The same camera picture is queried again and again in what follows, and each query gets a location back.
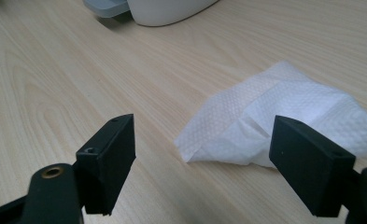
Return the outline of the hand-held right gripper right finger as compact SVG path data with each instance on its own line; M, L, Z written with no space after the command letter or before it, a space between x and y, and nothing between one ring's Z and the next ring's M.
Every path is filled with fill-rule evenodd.
M269 158L312 215L339 215L352 153L301 121L277 116Z

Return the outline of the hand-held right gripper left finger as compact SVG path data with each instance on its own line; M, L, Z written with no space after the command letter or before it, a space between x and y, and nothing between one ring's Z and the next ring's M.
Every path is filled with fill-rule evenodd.
M109 120L76 158L80 205L87 214L110 216L136 158L134 115Z

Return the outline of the white paper tissue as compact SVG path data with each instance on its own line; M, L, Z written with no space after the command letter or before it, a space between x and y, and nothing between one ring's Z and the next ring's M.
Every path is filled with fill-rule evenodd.
M175 140L182 160L264 167L276 116L297 119L357 157L367 156L367 112L348 93L287 62L210 97Z

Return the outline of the white grey pedal trash can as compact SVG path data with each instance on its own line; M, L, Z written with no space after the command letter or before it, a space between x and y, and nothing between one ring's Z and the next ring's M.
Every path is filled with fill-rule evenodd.
M137 24L164 26L183 21L212 6L218 0L82 0L101 18L113 18L130 11Z

